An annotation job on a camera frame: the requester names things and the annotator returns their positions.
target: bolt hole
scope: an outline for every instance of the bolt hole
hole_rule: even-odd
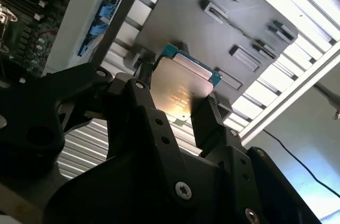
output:
[[[246,175],[245,173],[243,173],[242,176],[243,176],[244,179],[249,180],[249,176]]]
[[[106,76],[106,73],[103,72],[102,70],[97,70],[96,73],[101,76],[101,77],[105,77]]]
[[[256,221],[256,217],[252,212],[249,213],[249,217],[252,221]]]
[[[54,134],[48,127],[30,127],[26,131],[26,139],[32,144],[46,146],[53,142]]]
[[[144,89],[144,85],[141,84],[140,82],[136,82],[135,84],[136,84],[136,86],[137,86],[138,88]]]
[[[165,144],[170,144],[169,138],[167,138],[167,137],[165,137],[165,136],[163,136],[163,137],[161,138],[161,141],[162,141],[163,143],[165,143]]]
[[[180,187],[180,191],[182,192],[183,195],[187,195],[188,194],[188,190],[184,186]]]
[[[160,119],[156,119],[156,123],[157,123],[158,125],[160,125],[160,126],[163,125],[163,122],[162,122]]]

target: blue connector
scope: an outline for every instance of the blue connector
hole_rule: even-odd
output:
[[[115,10],[115,5],[113,4],[104,5],[100,9],[99,16],[100,17],[111,17],[114,10]]]
[[[107,24],[103,22],[99,22],[99,24],[91,27],[89,34],[91,36],[97,36],[105,32],[107,29]]]
[[[87,51],[88,46],[86,44],[83,44],[83,46],[80,48],[78,56],[82,57],[85,52]]]

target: capacitor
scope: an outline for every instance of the capacitor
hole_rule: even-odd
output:
[[[45,40],[43,40],[43,38],[39,38],[38,41],[39,41],[40,43],[42,43],[42,44],[45,43]]]

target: black plastic part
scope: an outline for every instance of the black plastic part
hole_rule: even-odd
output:
[[[59,106],[66,100],[76,101],[77,97],[108,84],[112,80],[111,74],[100,69],[105,72],[105,77],[98,75],[97,68],[91,64],[84,64],[1,92],[0,114],[7,121],[0,130],[2,173],[34,176],[53,166],[64,147]],[[74,104],[69,103],[68,112],[72,112],[73,107]]]

